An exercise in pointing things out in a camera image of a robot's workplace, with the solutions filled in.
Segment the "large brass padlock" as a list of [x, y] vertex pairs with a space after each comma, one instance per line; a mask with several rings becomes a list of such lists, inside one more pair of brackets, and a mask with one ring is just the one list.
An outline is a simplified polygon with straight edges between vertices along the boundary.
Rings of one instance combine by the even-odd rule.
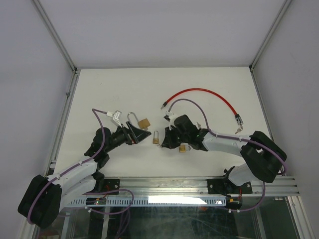
[[149, 127], [151, 126], [150, 122], [148, 119], [142, 119], [142, 120], [139, 120], [137, 115], [134, 113], [134, 112], [129, 112], [127, 114], [127, 119], [128, 121], [133, 124], [132, 120], [131, 120], [131, 117], [134, 117], [134, 119], [136, 120], [137, 124], [138, 124], [138, 127], [139, 129], [142, 129], [142, 130], [148, 130]]

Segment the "small brass padlock long shackle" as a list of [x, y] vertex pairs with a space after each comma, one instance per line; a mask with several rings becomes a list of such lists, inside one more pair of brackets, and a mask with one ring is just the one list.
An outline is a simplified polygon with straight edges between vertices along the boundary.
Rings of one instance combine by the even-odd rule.
[[153, 134], [153, 144], [158, 145], [160, 143], [159, 141], [159, 132], [157, 130], [154, 131]]

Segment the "red cable lock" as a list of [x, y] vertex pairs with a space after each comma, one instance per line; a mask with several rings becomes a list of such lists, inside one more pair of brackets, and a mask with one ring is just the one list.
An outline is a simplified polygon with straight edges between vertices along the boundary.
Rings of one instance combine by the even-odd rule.
[[210, 107], [223, 105], [226, 109], [226, 112], [232, 113], [233, 118], [239, 125], [239, 127], [243, 126], [244, 124], [239, 112], [229, 100], [227, 100], [221, 94], [206, 88], [193, 87], [177, 91], [176, 93], [168, 97], [165, 101], [163, 101], [160, 109], [168, 109], [168, 107], [171, 106], [175, 100], [182, 98], [189, 100], [200, 100], [203, 103], [207, 103]]

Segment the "silver key bunch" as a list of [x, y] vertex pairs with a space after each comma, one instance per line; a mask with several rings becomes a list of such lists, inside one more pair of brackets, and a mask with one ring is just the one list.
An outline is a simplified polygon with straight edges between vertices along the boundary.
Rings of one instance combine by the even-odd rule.
[[243, 130], [243, 126], [240, 125], [240, 126], [238, 127], [238, 129], [236, 130], [235, 134], [240, 133], [242, 130]]

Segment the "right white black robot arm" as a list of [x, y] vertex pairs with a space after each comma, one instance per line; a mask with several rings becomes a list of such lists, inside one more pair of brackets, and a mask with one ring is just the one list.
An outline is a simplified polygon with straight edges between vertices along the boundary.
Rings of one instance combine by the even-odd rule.
[[198, 128], [187, 115], [167, 113], [164, 119], [169, 125], [165, 128], [162, 147], [175, 149], [187, 144], [194, 150], [219, 151], [244, 159], [244, 164], [225, 172], [223, 188], [229, 193], [234, 193], [249, 181], [272, 183], [287, 159], [286, 154], [261, 131], [235, 136]]

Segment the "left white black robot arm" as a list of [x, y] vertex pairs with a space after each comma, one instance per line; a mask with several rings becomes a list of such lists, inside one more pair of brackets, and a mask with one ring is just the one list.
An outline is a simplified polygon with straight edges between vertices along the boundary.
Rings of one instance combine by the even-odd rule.
[[60, 211], [85, 193], [100, 193], [104, 189], [104, 174], [100, 169], [110, 159], [109, 152], [122, 144], [134, 145], [151, 132], [133, 126], [129, 121], [115, 132], [107, 127], [97, 129], [93, 142], [83, 157], [60, 172], [44, 177], [35, 176], [18, 208], [29, 223], [42, 229], [50, 226]]

